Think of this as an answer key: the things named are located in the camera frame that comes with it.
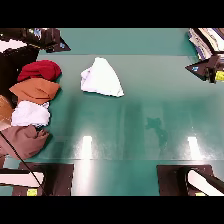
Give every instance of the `yellow sticker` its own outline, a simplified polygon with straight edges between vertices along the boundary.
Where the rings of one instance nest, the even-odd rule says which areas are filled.
[[[215,80],[224,81],[224,72],[223,71],[217,71],[216,76],[215,76]]]
[[[195,194],[196,194],[196,196],[205,196],[205,194],[202,193],[202,192],[198,192],[198,193],[195,193]]]
[[[27,196],[37,196],[37,189],[28,189]]]

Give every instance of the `mauve cloth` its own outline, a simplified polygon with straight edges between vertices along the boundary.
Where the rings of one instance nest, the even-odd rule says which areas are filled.
[[[55,62],[42,60],[25,65],[17,80],[20,82],[28,78],[44,78],[46,80],[53,81],[60,74],[61,69]]]
[[[46,103],[52,100],[60,85],[42,78],[31,78],[17,83],[9,90],[18,96],[18,102],[27,100],[37,104]]]
[[[3,130],[2,134],[8,139],[22,159],[28,159],[36,155],[43,148],[49,136],[49,133],[45,130],[37,132],[33,125],[10,127]],[[9,154],[19,160],[2,136],[0,136],[0,154]]]

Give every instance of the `towel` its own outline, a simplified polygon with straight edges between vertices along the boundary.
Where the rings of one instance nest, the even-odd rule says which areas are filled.
[[[28,78],[44,78],[53,81],[60,74],[61,69],[55,62],[49,60],[35,61],[22,68],[18,81],[20,82]]]
[[[18,96],[18,101],[27,100],[37,104],[46,103],[52,100],[60,85],[42,78],[31,78],[17,83],[9,90]]]
[[[82,91],[116,97],[124,95],[115,71],[104,58],[95,58],[92,67],[83,71],[81,77]]]
[[[48,112],[49,102],[38,105],[29,101],[21,101],[12,113],[12,126],[36,127],[47,126],[50,113]]]
[[[28,159],[37,154],[43,148],[49,136],[47,131],[41,130],[38,132],[32,125],[27,127],[10,127],[3,130],[2,133],[12,146],[14,146],[22,159]],[[2,136],[0,136],[0,154],[9,154],[19,160]]]

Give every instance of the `green table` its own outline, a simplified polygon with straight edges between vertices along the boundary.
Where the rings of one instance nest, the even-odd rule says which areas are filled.
[[[63,72],[50,102],[52,138],[27,161],[74,163],[72,195],[158,195],[157,164],[208,163],[224,179],[223,84],[184,69],[197,61],[186,30],[62,29],[62,36],[71,52],[38,57]],[[80,73],[95,57],[114,68],[123,97],[80,90]],[[5,167],[18,161],[7,158]]]

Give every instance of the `red cloth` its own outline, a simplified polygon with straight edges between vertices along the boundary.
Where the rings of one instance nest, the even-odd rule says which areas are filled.
[[[44,78],[55,80],[61,74],[60,67],[53,61],[42,60],[27,64],[22,68],[18,76],[18,82],[28,78]]]

